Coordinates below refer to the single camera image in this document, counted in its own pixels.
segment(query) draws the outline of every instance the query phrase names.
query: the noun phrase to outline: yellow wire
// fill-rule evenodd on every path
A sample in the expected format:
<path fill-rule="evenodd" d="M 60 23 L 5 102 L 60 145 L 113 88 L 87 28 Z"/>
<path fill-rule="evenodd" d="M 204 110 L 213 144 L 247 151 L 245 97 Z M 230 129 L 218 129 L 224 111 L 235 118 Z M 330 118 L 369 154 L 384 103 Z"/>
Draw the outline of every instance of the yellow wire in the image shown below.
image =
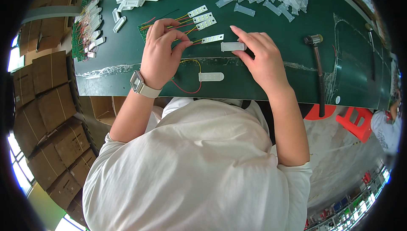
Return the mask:
<path fill-rule="evenodd" d="M 186 35 L 188 35 L 188 33 L 192 32 L 195 28 L 196 28 L 196 26 L 194 28 L 192 28 L 189 32 L 187 32 Z"/>
<path fill-rule="evenodd" d="M 192 32 L 195 28 L 196 28 L 196 26 L 195 26 L 194 28 L 192 28 L 189 32 L 187 32 L 185 35 L 187 35 L 188 33 Z"/>
<path fill-rule="evenodd" d="M 188 14 L 186 14 L 186 15 L 184 15 L 184 16 L 182 16 L 182 17 L 179 17 L 179 18 L 177 18 L 177 19 L 175 19 L 175 20 L 178 20 L 178 19 L 183 18 L 183 17 L 186 17 L 186 16 L 188 16 Z"/>
<path fill-rule="evenodd" d="M 186 21 L 182 22 L 180 25 L 182 25 L 182 24 L 184 24 L 184 23 L 186 23 L 186 22 L 188 22 L 188 21 L 191 21 L 191 20 L 193 20 L 193 18 L 190 19 L 190 20 L 186 20 Z"/>
<path fill-rule="evenodd" d="M 191 20 L 193 20 L 193 19 L 186 20 L 186 21 L 182 22 L 180 25 L 182 25 L 182 24 L 184 24 L 184 23 L 186 23 L 186 22 L 188 22 L 188 21 L 191 21 Z M 145 28 L 147 28 L 147 27 L 149 27 L 149 26 L 152 26 L 152 25 L 145 25 L 145 26 L 143 26 L 143 27 L 140 27 L 140 30 L 144 30 Z"/>
<path fill-rule="evenodd" d="M 195 60 L 195 59 L 187 59 L 187 60 L 184 60 L 184 61 L 180 61 L 180 64 L 183 63 L 183 62 L 185 62 L 185 61 L 196 61 L 196 62 L 199 64 L 199 72 L 200 72 L 200 73 L 202 72 L 201 64 L 200 64 L 197 60 Z"/>

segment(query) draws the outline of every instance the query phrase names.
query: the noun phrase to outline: right hand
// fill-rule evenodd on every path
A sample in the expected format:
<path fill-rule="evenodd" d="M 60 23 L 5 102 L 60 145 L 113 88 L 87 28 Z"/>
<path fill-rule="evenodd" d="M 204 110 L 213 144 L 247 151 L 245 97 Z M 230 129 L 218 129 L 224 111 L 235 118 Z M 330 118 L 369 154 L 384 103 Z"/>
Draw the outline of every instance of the right hand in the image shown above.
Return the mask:
<path fill-rule="evenodd" d="M 247 33 L 233 25 L 230 28 L 239 37 L 238 41 L 253 51 L 255 58 L 253 60 L 242 50 L 232 53 L 242 59 L 266 94 L 273 95 L 290 89 L 280 51 L 267 33 Z"/>
<path fill-rule="evenodd" d="M 167 28 L 179 25 L 180 22 L 172 18 L 164 18 L 155 21 L 147 32 L 140 73 L 144 83 L 153 89 L 162 89 L 170 81 L 180 65 L 182 52 L 192 45 L 186 34 Z M 171 44 L 176 39 L 181 42 L 171 49 Z"/>

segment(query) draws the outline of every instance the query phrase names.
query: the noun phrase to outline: hammer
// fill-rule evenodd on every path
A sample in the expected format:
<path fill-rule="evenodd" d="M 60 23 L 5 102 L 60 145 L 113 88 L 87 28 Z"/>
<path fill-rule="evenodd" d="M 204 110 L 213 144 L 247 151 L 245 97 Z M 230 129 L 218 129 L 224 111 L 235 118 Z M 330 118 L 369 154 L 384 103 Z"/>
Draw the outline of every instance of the hammer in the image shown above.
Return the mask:
<path fill-rule="evenodd" d="M 318 77 L 319 77 L 319 117 L 325 116 L 325 83 L 323 82 L 323 74 L 321 67 L 321 59 L 318 52 L 318 43 L 323 41 L 322 35 L 308 35 L 304 38 L 304 43 L 311 45 L 314 48 L 315 58 L 317 60 Z"/>

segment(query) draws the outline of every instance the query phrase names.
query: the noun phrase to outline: watch face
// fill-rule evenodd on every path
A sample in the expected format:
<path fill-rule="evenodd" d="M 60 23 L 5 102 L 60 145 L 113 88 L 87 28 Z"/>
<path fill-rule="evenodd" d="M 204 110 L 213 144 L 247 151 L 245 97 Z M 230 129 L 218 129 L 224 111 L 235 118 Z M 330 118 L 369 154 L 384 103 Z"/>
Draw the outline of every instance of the watch face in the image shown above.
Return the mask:
<path fill-rule="evenodd" d="M 130 79 L 130 84 L 134 92 L 136 93 L 140 92 L 141 87 L 143 86 L 143 81 L 138 71 L 134 72 L 133 76 Z"/>

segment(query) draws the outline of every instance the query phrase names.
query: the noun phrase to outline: white t-shirt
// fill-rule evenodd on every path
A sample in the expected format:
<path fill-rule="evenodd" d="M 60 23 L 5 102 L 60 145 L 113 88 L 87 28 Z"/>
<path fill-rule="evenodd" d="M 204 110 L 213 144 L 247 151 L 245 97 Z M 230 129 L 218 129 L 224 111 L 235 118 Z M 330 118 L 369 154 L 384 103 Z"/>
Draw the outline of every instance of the white t-shirt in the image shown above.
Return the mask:
<path fill-rule="evenodd" d="M 277 165 L 255 117 L 194 101 L 125 144 L 109 134 L 83 190 L 90 230 L 303 230 L 312 170 Z"/>
<path fill-rule="evenodd" d="M 395 155 L 399 149 L 402 124 L 399 116 L 398 113 L 394 123 L 389 124 L 387 123 L 386 112 L 379 110 L 374 112 L 370 122 L 374 135 L 379 140 L 383 151 L 387 154 Z"/>

